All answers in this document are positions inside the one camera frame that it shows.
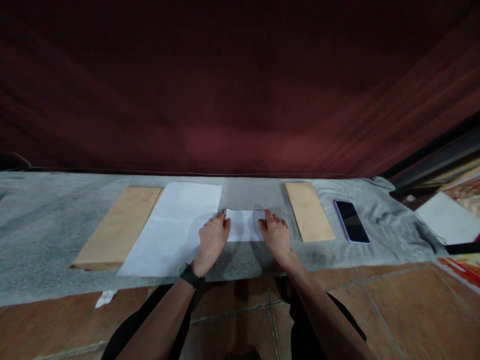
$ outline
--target smartphone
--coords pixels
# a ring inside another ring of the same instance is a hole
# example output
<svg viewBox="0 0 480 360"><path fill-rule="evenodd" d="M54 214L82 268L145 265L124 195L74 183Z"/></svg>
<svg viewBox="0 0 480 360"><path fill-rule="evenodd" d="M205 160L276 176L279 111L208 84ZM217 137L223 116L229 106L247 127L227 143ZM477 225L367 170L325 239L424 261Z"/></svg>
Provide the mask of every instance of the smartphone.
<svg viewBox="0 0 480 360"><path fill-rule="evenodd" d="M346 238L352 243L370 244L370 239L365 232L354 205L351 202L341 200L334 200L333 203L340 217L341 226L343 227Z"/></svg>

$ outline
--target purple phone case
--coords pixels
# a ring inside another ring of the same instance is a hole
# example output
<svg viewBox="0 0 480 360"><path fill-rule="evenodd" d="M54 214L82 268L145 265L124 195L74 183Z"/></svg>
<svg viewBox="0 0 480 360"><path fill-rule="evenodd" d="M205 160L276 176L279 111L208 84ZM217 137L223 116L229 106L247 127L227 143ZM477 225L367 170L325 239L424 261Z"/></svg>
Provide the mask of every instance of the purple phone case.
<svg viewBox="0 0 480 360"><path fill-rule="evenodd" d="M353 241L350 238L349 233L347 232L347 228L344 224L344 220L342 219L342 214L340 213L339 207L337 205L337 201L341 201L341 202L344 202L344 203L350 203L350 204L352 204L352 203L350 201L345 201L345 200L333 200L333 204L335 205L336 213L338 214L338 217L340 219L341 227L343 228L343 232L345 233L345 236L348 239L348 241L351 242L351 243L354 243L354 244L370 245L370 243L371 243L370 238L368 238L368 242ZM360 220L360 223L362 223L362 219L360 218L360 216L358 216L358 220Z"/></svg>

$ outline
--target phone screen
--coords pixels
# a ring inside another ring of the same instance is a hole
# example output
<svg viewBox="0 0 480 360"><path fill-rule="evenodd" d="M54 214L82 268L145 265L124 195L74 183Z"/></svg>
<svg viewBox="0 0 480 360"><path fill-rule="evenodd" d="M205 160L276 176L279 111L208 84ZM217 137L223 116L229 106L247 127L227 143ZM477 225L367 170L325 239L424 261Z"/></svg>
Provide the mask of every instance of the phone screen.
<svg viewBox="0 0 480 360"><path fill-rule="evenodd" d="M370 239L365 232L354 205L351 202L336 201L336 206L350 240L356 243L369 244Z"/></svg>

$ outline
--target black wristwatch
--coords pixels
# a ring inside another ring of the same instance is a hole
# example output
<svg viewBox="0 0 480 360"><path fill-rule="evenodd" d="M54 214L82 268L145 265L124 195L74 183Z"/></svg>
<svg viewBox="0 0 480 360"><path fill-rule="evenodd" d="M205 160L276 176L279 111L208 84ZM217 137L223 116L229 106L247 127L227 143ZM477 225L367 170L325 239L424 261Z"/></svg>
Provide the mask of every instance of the black wristwatch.
<svg viewBox="0 0 480 360"><path fill-rule="evenodd" d="M180 268L180 272L181 272L180 277L183 280L185 280L187 283L192 285L194 289L198 288L200 285L202 285L205 282L205 278L198 277L197 275L195 275L194 272L192 271L192 267L187 263L183 264L183 266Z"/></svg>

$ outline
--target watch strap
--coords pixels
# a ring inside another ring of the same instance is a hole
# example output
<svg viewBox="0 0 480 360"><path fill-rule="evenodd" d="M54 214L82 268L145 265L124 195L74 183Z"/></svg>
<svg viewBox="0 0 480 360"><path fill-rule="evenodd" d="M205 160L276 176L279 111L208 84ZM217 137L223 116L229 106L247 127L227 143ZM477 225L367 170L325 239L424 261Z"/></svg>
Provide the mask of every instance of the watch strap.
<svg viewBox="0 0 480 360"><path fill-rule="evenodd" d="M194 274L192 271L192 267L190 265L187 265L185 270L181 273L180 277L185 280L187 283L193 286L194 289L198 288L200 285L202 285L205 282L204 277L198 277L197 275Z"/></svg>

